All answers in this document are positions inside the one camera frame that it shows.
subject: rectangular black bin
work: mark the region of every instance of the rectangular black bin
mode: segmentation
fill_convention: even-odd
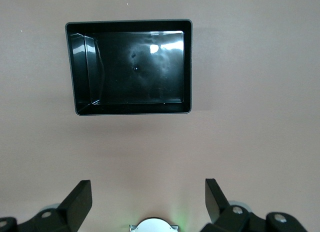
[[[191,110],[190,20],[67,23],[79,115]]]

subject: black tray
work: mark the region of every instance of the black tray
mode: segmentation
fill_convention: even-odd
[[[79,115],[191,110],[190,20],[67,23]]]

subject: black plastic container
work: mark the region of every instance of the black plastic container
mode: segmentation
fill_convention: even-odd
[[[79,115],[191,110],[190,20],[67,23]]]

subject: beige table surface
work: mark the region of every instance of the beige table surface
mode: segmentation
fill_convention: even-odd
[[[65,24],[193,22],[192,111],[76,115]],[[82,179],[80,232],[159,216],[197,232],[205,179],[258,216],[320,227],[320,0],[0,0],[0,217],[19,222]]]

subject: silver bolt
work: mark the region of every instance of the silver bolt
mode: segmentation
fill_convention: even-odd
[[[237,207],[237,206],[233,207],[232,211],[234,213],[237,213],[237,214],[242,214],[243,213],[242,209],[240,207]]]
[[[287,221],[286,218],[282,214],[279,214],[279,213],[276,213],[274,215],[274,218],[276,221],[279,221],[281,223],[285,223]]]
[[[8,223],[8,222],[5,221],[5,220],[4,220],[4,221],[0,221],[0,228],[1,228],[1,227],[5,227],[5,226],[7,225],[7,223]]]
[[[41,218],[47,218],[51,215],[51,212],[50,211],[47,211],[47,212],[44,212],[42,215],[41,215]]]

